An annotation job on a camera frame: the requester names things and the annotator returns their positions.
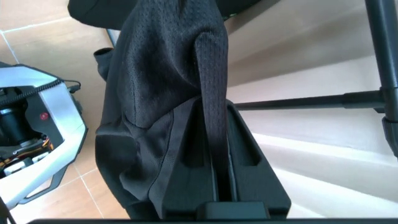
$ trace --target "white wall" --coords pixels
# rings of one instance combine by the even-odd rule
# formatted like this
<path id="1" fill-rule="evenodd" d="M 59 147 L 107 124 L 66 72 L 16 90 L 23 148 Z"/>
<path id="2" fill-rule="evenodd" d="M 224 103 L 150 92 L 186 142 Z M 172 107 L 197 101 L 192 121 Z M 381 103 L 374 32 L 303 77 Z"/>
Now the white wall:
<path id="1" fill-rule="evenodd" d="M 234 103 L 377 90 L 363 0 L 262 1 L 226 21 Z M 398 217 L 398 162 L 373 110 L 242 111 L 290 217 Z"/>

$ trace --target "black tripod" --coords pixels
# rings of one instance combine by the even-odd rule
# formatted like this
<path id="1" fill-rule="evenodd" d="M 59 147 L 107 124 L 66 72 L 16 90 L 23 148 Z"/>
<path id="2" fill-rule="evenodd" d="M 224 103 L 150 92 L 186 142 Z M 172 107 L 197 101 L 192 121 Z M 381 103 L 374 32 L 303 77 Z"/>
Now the black tripod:
<path id="1" fill-rule="evenodd" d="M 385 113 L 384 134 L 398 158 L 398 23 L 394 0 L 366 0 L 380 90 L 288 100 L 235 104 L 238 110 L 282 110 L 319 108 L 373 108 Z"/>

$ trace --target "beige floor tile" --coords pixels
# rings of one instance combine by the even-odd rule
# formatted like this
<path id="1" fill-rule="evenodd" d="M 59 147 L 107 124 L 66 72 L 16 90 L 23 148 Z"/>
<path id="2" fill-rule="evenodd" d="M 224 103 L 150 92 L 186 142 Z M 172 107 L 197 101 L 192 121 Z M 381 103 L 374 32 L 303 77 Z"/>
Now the beige floor tile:
<path id="1" fill-rule="evenodd" d="M 38 218 L 101 218 L 81 178 L 11 210 L 18 224 Z"/>
<path id="2" fill-rule="evenodd" d="M 20 28 L 68 17 L 68 0 L 1 0 L 0 29 Z"/>
<path id="3" fill-rule="evenodd" d="M 70 164 L 58 187 L 64 186 L 65 184 L 75 180 L 77 177 L 79 177 L 79 174 L 77 173 L 75 166 L 73 164 Z M 28 197 L 35 195 L 41 192 L 42 190 L 48 188 L 51 184 L 51 180 L 52 179 L 49 179 L 46 182 L 44 182 L 40 187 L 37 187 L 32 193 L 28 195 Z"/>
<path id="4" fill-rule="evenodd" d="M 14 56 L 12 56 L 12 53 L 2 35 L 0 35 L 0 62 L 8 63 L 11 65 L 17 63 Z"/>
<path id="5" fill-rule="evenodd" d="M 98 75 L 93 52 L 111 46 L 106 31 L 67 19 L 4 35 L 20 63 L 81 81 L 75 96 L 83 106 L 89 131 L 75 165 L 80 175 L 95 169 L 95 130 L 101 119 L 105 82 Z"/>
<path id="6" fill-rule="evenodd" d="M 129 218 L 126 211 L 113 197 L 98 170 L 90 172 L 82 178 L 104 218 Z"/>

